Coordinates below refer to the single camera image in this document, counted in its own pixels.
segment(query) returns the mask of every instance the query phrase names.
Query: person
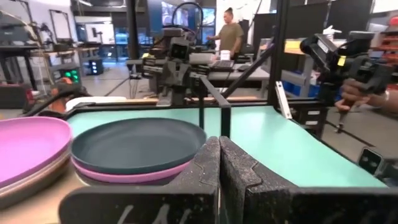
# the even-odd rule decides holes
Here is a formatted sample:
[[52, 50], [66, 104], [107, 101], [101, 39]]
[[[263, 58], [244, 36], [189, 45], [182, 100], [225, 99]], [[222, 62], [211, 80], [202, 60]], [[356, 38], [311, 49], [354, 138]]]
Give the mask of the person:
[[242, 27], [233, 22], [234, 14], [232, 8], [224, 12], [225, 25], [220, 33], [214, 37], [207, 37], [208, 40], [220, 40], [220, 50], [229, 50], [231, 58], [236, 58], [239, 54], [242, 44]]
[[366, 103], [370, 106], [381, 108], [383, 110], [389, 111], [391, 113], [398, 113], [398, 91], [397, 90], [387, 90], [381, 95], [364, 95], [360, 92], [361, 83], [353, 80], [345, 80], [343, 86], [343, 93], [340, 101], [335, 103], [335, 106], [341, 111], [348, 111], [349, 106], [345, 106], [343, 103], [345, 100], [355, 101], [357, 105]]

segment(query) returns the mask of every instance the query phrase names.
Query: dark teal plate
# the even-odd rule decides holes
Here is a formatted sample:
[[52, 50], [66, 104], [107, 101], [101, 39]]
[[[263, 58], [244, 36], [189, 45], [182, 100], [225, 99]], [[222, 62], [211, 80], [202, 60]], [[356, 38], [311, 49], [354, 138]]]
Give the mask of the dark teal plate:
[[72, 156], [85, 169], [102, 174], [146, 174], [192, 160], [205, 141], [204, 130], [185, 121], [127, 119], [79, 135]]

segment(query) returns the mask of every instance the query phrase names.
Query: whiteboard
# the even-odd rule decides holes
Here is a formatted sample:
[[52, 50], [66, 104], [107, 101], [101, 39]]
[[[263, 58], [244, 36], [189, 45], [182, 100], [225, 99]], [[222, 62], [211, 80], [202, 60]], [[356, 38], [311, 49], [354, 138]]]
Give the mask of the whiteboard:
[[56, 13], [50, 11], [53, 20], [54, 20], [54, 30], [57, 33], [57, 36], [54, 38], [71, 38], [69, 35], [69, 28], [68, 28], [68, 18], [63, 13]]

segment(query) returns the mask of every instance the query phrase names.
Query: stack of plates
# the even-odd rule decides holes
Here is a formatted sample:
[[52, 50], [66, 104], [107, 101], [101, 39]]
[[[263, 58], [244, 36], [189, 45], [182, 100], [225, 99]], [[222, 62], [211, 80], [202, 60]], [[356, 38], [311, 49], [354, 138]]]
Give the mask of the stack of plates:
[[46, 117], [0, 121], [0, 209], [46, 188], [67, 168], [72, 131]]
[[115, 121], [72, 144], [72, 163], [88, 185], [164, 185], [189, 165], [206, 141], [194, 124], [166, 118]]

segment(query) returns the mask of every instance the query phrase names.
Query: white label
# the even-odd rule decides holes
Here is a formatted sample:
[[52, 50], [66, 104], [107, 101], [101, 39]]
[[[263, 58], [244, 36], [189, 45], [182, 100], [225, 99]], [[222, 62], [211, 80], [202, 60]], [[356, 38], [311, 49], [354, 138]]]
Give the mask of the white label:
[[317, 125], [318, 121], [307, 121], [305, 122], [305, 125]]
[[322, 41], [318, 40], [318, 46], [325, 52], [328, 53], [329, 49], [328, 47], [322, 43]]
[[319, 115], [320, 113], [320, 111], [309, 111], [308, 115]]

